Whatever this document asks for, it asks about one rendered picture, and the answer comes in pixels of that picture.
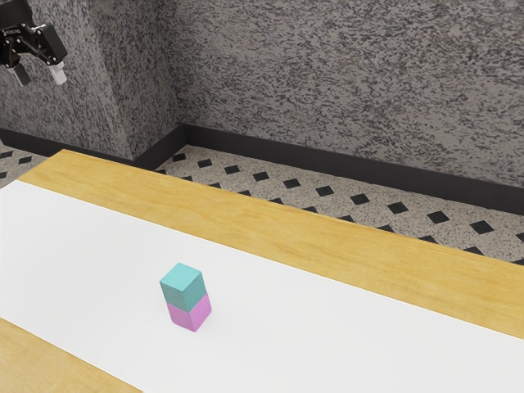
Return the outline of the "teal cube block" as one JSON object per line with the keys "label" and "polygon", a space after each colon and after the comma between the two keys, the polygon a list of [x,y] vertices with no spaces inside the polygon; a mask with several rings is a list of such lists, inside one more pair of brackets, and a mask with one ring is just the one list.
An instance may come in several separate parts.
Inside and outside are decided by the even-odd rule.
{"label": "teal cube block", "polygon": [[182,263],[177,263],[160,280],[160,287],[168,304],[186,312],[206,294],[201,271]]}

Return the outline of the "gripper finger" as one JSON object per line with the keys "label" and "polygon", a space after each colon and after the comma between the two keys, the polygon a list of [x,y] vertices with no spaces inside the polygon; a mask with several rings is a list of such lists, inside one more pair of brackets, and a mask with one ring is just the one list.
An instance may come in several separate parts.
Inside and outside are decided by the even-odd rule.
{"label": "gripper finger", "polygon": [[21,87],[27,86],[30,83],[30,77],[24,66],[20,63],[20,55],[14,48],[14,42],[12,40],[2,40],[0,43],[0,65],[16,77]]}
{"label": "gripper finger", "polygon": [[53,79],[57,85],[62,85],[67,78],[64,72],[64,59],[68,52],[52,24],[40,25],[35,28],[39,50],[43,55]]}

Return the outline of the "pink cube block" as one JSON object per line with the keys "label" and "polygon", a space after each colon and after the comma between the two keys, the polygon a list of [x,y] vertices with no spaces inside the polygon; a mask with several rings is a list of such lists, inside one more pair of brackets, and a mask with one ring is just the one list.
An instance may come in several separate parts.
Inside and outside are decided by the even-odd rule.
{"label": "pink cube block", "polygon": [[170,303],[166,305],[172,323],[192,332],[196,332],[200,328],[212,311],[210,298],[207,293],[190,311],[182,310]]}

